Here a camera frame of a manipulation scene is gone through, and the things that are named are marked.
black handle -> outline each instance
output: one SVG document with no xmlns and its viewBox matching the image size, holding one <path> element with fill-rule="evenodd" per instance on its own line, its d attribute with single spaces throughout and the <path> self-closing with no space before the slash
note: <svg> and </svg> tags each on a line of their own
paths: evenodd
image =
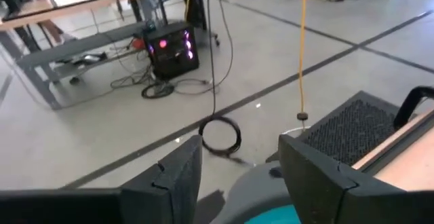
<svg viewBox="0 0 434 224">
<path fill-rule="evenodd" d="M 427 86 L 418 86 L 413 88 L 402 103 L 401 108 L 399 108 L 398 114 L 393 121 L 393 127 L 395 130 L 400 129 L 407 124 L 414 110 L 424 98 L 434 99 L 434 88 Z"/>
</svg>

gray floor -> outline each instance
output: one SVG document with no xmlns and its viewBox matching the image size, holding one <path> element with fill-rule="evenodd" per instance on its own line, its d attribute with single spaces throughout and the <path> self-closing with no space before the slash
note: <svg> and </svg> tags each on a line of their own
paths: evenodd
<svg viewBox="0 0 434 224">
<path fill-rule="evenodd" d="M 210 1 L 212 28 L 222 42 L 215 54 L 219 80 L 229 66 L 230 47 L 218 1 Z M 360 90 L 400 105 L 413 87 L 434 83 L 432 2 L 308 0 L 304 58 L 308 124 L 314 124 Z M 220 87 L 217 110 L 223 109 L 243 132 L 237 156 L 262 163 L 275 152 L 279 133 L 300 126 L 296 120 L 300 101 L 295 74 L 301 1 L 224 0 L 223 6 L 235 57 L 231 74 Z M 167 5 L 170 18 L 182 18 L 183 11 L 179 0 Z M 124 24 L 115 20 L 110 9 L 96 15 L 100 31 Z M 90 13 L 56 22 L 78 37 L 98 31 L 90 26 Z M 200 69 L 181 78 L 210 78 L 208 53 L 202 50 L 200 54 Z M 123 61 L 131 71 L 147 62 L 136 57 Z M 0 62 L 0 82 L 7 74 L 8 67 Z M 110 81 L 125 74 L 127 71 L 113 62 L 86 73 L 80 86 L 71 87 L 64 81 L 58 93 L 66 103 L 89 99 L 109 91 Z M 196 133 L 196 122 L 212 111 L 210 93 L 144 100 L 141 89 L 117 90 L 53 112 L 36 103 L 14 76 L 0 104 L 0 189 L 57 188 L 91 172 L 73 186 L 120 185 Z M 192 92 L 201 88 L 182 89 Z M 234 141 L 235 134 L 225 125 L 212 123 L 205 137 L 209 144 L 225 147 Z M 150 145 L 162 146 L 143 155 Z M 117 162 L 123 157 L 127 164 Z M 112 162 L 109 170 L 101 170 Z M 204 152 L 199 195 L 215 189 L 227 191 L 247 170 L 247 166 Z"/>
</svg>

table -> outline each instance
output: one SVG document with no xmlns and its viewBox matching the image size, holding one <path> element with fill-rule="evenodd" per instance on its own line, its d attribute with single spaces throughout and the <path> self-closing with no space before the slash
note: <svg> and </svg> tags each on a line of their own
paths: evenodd
<svg viewBox="0 0 434 224">
<path fill-rule="evenodd" d="M 23 40 L 24 44 L 29 49 L 30 53 L 27 56 L 22 56 L 21 53 L 16 53 L 16 48 L 8 50 L 9 53 L 13 58 L 16 59 L 17 65 L 23 70 L 23 72 L 26 74 L 26 76 L 30 79 L 32 84 L 35 86 L 35 88 L 38 90 L 38 92 L 42 95 L 44 100 L 50 105 L 52 109 L 60 109 L 61 106 L 56 100 L 55 96 L 51 93 L 49 85 L 50 82 L 58 81 L 60 78 L 65 77 L 65 74 L 60 74 L 59 72 L 55 72 L 51 66 L 51 62 L 56 62 L 57 60 L 50 59 L 50 55 L 47 55 L 47 58 L 44 56 L 46 54 L 51 54 L 51 57 L 53 57 L 53 53 L 61 53 L 61 54 L 68 54 L 70 55 L 65 56 L 64 58 L 70 58 L 71 56 L 74 56 L 75 54 L 80 54 L 82 52 L 99 48 L 100 46 L 108 45 L 111 41 L 120 41 L 125 38 L 128 38 L 129 36 L 132 36 L 132 33 L 134 33 L 138 26 L 143 26 L 142 23 L 142 17 L 140 15 L 140 9 L 139 6 L 142 8 L 142 11 L 144 12 L 145 18 L 152 18 L 152 9 L 150 9 L 148 6 L 147 0 L 130 0 L 132 4 L 132 9 L 134 12 L 134 15 L 136 17 L 137 24 L 136 25 L 129 25 L 129 26 L 123 26 L 119 29 L 122 29 L 120 31 L 112 30 L 107 32 L 108 34 L 104 34 L 111 38 L 111 41 L 102 40 L 101 36 L 94 35 L 92 37 L 88 37 L 85 39 L 80 39 L 77 41 L 74 41 L 72 43 L 65 43 L 64 45 L 58 45 L 52 49 L 49 50 L 42 50 L 37 45 L 36 41 L 29 35 L 29 33 L 24 29 L 24 26 L 28 24 L 34 24 L 38 23 L 44 20 L 51 20 L 53 18 L 58 18 L 62 16 L 67 16 L 69 14 L 75 14 L 77 12 L 81 11 L 87 11 L 87 10 L 95 10 L 101 7 L 110 6 L 113 3 L 116 3 L 118 0 L 70 0 L 63 1 L 63 7 L 61 8 L 55 8 L 53 9 L 52 4 L 49 0 L 36 0 L 31 1 L 29 3 L 25 3 L 22 6 L 21 12 L 18 15 L 23 16 L 22 18 L 17 18 L 5 22 L 0 22 L 0 32 L 7 31 L 14 29 L 18 36 Z M 37 13 L 30 16 L 24 16 L 29 13 Z M 84 48 L 77 48 L 73 46 L 77 45 L 84 45 Z M 41 67 L 43 72 L 47 76 L 47 80 L 44 80 L 38 72 L 36 72 L 36 68 Z"/>
<path fill-rule="evenodd" d="M 428 128 L 428 131 L 420 133 L 422 128 Z M 416 140 L 407 139 L 410 133 Z M 433 142 L 434 111 L 419 115 L 408 122 L 354 164 L 353 168 L 373 174 L 375 178 L 406 191 L 434 190 Z"/>
</svg>

teal surface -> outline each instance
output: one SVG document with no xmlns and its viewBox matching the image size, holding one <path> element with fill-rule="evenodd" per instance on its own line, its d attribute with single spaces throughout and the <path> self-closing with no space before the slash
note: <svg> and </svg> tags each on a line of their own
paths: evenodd
<svg viewBox="0 0 434 224">
<path fill-rule="evenodd" d="M 301 224 L 293 205 L 282 206 L 264 212 L 245 224 Z"/>
</svg>

cable connector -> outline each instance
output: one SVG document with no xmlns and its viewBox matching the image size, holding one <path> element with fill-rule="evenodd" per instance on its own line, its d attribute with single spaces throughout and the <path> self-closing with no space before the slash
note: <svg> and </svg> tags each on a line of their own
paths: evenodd
<svg viewBox="0 0 434 224">
<path fill-rule="evenodd" d="M 297 113 L 297 119 L 299 121 L 304 122 L 305 120 L 307 120 L 309 118 L 309 115 L 306 112 L 299 112 Z"/>
</svg>

